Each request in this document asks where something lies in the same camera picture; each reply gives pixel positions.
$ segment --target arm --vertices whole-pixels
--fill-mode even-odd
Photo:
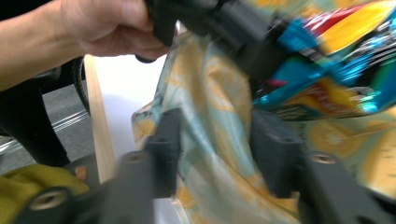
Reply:
[[[143,0],[57,0],[0,22],[0,91],[90,53],[157,58]]]

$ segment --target shiny plastic film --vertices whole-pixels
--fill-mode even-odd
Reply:
[[[394,2],[245,2],[262,13],[297,18],[278,40],[290,57],[262,83],[260,95],[251,95],[248,77],[209,38],[185,33],[168,54],[153,101],[133,115],[134,140],[142,146],[163,111],[182,111],[174,199],[181,223],[300,223],[297,200],[271,196],[252,158],[253,104],[299,120],[286,123],[305,149],[335,154],[363,186],[396,199],[396,109],[388,109],[396,92],[387,89],[396,65],[390,44]],[[361,17],[365,22],[355,21]],[[340,23],[351,21],[355,25]],[[348,38],[334,38],[337,33]],[[285,41],[291,36],[298,46]]]

